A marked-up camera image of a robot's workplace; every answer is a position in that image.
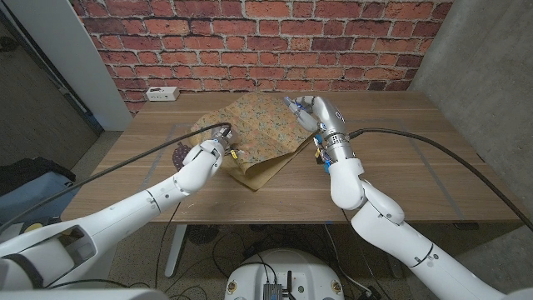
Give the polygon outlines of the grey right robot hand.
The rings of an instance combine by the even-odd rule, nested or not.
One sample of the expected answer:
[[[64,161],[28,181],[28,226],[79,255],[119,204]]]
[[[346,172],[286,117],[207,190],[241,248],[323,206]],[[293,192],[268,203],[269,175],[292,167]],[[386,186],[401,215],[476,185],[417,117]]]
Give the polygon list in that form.
[[[356,157],[348,141],[345,120],[329,100],[319,96],[301,96],[294,99],[284,97],[283,101],[308,132],[321,134],[326,152],[334,162]]]

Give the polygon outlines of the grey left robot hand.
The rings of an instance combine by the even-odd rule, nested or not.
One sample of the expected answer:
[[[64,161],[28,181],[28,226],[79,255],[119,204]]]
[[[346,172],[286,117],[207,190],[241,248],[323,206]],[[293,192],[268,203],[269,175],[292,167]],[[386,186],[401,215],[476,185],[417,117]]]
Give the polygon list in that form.
[[[225,154],[228,154],[240,141],[240,135],[231,125],[222,125],[211,130],[213,140],[218,141],[223,147]]]

